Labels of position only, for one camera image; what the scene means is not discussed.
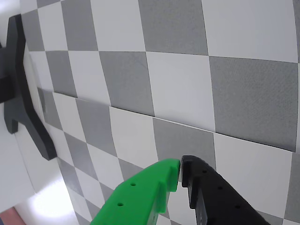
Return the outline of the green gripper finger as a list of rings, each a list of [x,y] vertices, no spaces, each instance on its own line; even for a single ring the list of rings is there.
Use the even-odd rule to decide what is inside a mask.
[[[92,220],[93,225],[155,225],[176,192],[180,160],[165,159],[119,184]]]

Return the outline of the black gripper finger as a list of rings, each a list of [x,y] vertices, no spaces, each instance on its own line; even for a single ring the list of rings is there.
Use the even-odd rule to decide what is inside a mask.
[[[198,225],[267,225],[268,222],[201,158],[181,158],[182,187]]]

